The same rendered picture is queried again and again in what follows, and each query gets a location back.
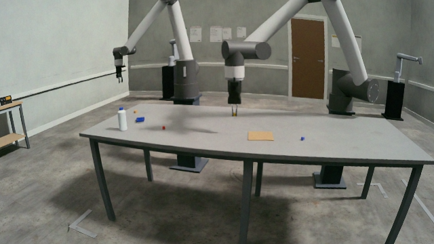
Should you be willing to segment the white plastic bottle with blue cap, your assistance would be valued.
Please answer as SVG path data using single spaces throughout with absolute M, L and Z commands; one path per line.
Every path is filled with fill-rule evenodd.
M 125 110 L 123 107 L 119 108 L 118 114 L 118 120 L 119 120 L 119 131 L 125 131 L 127 130 L 127 123 L 126 123 L 126 115 Z

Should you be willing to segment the tan mat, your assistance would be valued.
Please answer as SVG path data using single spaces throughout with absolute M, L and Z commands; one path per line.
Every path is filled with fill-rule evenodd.
M 249 131 L 248 140 L 274 141 L 271 131 Z

